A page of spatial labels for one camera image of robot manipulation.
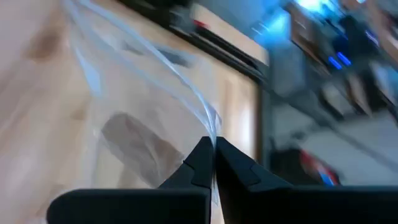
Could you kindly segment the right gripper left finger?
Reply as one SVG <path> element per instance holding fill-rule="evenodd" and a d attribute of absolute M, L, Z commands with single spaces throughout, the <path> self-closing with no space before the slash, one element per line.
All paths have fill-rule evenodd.
<path fill-rule="evenodd" d="M 213 145 L 203 137 L 156 189 L 76 189 L 53 200 L 56 223 L 200 223 L 211 221 Z"/>

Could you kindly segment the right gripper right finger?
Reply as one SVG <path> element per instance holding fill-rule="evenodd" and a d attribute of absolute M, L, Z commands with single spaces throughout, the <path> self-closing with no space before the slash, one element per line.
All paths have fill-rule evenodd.
<path fill-rule="evenodd" d="M 397 223 L 397 187 L 292 185 L 223 137 L 215 167 L 225 223 Z"/>

